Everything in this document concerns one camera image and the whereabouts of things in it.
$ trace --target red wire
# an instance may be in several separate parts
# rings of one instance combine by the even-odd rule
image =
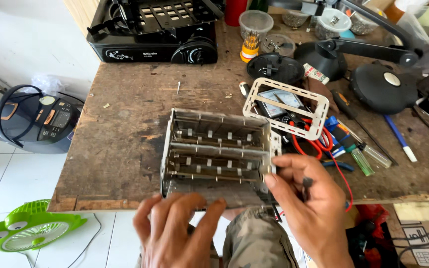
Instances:
[[[349,207],[347,207],[347,209],[345,210],[345,212],[348,212],[351,208],[352,208],[352,204],[354,203],[354,196],[352,195],[352,190],[350,190],[350,185],[349,185],[349,183],[347,182],[347,179],[345,179],[345,177],[344,177],[344,174],[342,173],[342,171],[340,170],[340,168],[338,167],[338,165],[337,165],[337,161],[335,161],[335,158],[334,158],[334,156],[332,155],[332,153],[331,152],[329,152],[329,154],[330,154],[330,157],[332,158],[332,160],[334,161],[334,163],[335,163],[335,166],[337,167],[337,170],[340,172],[340,174],[342,175],[342,178],[344,178],[344,182],[345,182],[345,185],[347,185],[347,189],[349,189],[349,194],[350,194],[350,204],[349,204]]]

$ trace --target metal bracket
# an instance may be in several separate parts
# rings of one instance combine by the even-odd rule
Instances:
[[[315,100],[317,101],[316,110],[314,111],[314,113],[309,113],[299,108],[295,108],[289,105],[279,103],[277,101],[273,101],[273,100],[258,96],[259,88],[261,87],[261,85],[267,85],[272,88],[281,89],[304,98]],[[271,119],[262,115],[258,115],[256,113],[251,113],[251,108],[253,107],[255,100],[284,108],[287,111],[295,112],[303,116],[306,116],[308,118],[312,118],[312,125],[309,131],[295,126],[290,126],[288,124],[284,124],[282,122],[276,121],[274,119]],[[259,119],[267,119],[271,123],[271,126],[274,128],[277,128],[285,132],[289,132],[299,137],[303,137],[307,140],[314,141],[318,139],[322,134],[322,128],[324,127],[325,116],[327,115],[328,109],[329,109],[329,100],[325,96],[322,96],[320,94],[316,94],[298,87],[294,87],[288,84],[277,82],[268,78],[261,77],[254,80],[251,91],[249,92],[247,96],[247,100],[243,107],[243,115],[248,117],[255,117]]]

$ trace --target rice cooker handle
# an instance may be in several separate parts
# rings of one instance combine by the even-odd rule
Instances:
[[[13,143],[16,147],[18,148],[22,148],[22,144],[17,141],[17,140],[10,140],[6,134],[4,134],[3,128],[1,126],[1,113],[3,111],[4,105],[6,104],[6,101],[8,101],[8,99],[10,98],[10,96],[15,93],[16,91],[18,91],[21,88],[25,88],[25,87],[32,87],[35,90],[37,90],[40,94],[42,94],[42,91],[38,88],[35,87],[33,85],[17,85],[15,87],[10,88],[5,94],[3,94],[3,97],[1,97],[0,100],[0,137],[7,143]]]

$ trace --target dirty wood surface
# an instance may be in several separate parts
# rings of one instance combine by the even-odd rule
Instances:
[[[305,31],[306,25],[293,31],[280,16],[273,18],[270,33],[289,35],[294,42],[315,40],[313,33]],[[216,34],[217,64],[101,63],[48,211],[135,210],[144,198],[158,193],[164,134],[173,107],[242,115],[245,99],[238,84],[253,80],[239,58],[239,28],[218,21]],[[346,58],[349,70],[372,62],[354,55]],[[178,81],[180,93],[176,94]],[[344,171],[354,203],[429,201],[429,129],[410,109],[392,116],[418,159],[412,163],[383,117],[362,108],[346,80],[329,82],[327,87],[344,92],[359,109],[358,119],[399,163],[385,169],[370,161],[376,173],[365,177],[350,155],[339,157],[356,168]],[[340,119],[380,151],[354,121],[343,115]],[[337,170],[329,167],[328,171],[349,198]]]

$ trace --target screwdriver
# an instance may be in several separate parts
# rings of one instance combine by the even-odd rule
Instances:
[[[365,133],[372,139],[372,141],[382,150],[382,152],[392,161],[394,165],[398,165],[398,163],[393,159],[393,157],[387,152],[385,148],[378,142],[378,140],[373,137],[373,135],[365,128],[364,125],[362,125],[357,120],[357,112],[350,106],[350,103],[347,101],[347,99],[339,93],[336,89],[332,89],[330,91],[332,93],[332,97],[334,98],[335,104],[337,104],[337,107],[339,110],[341,110],[349,119],[355,120],[357,124],[365,131]]]

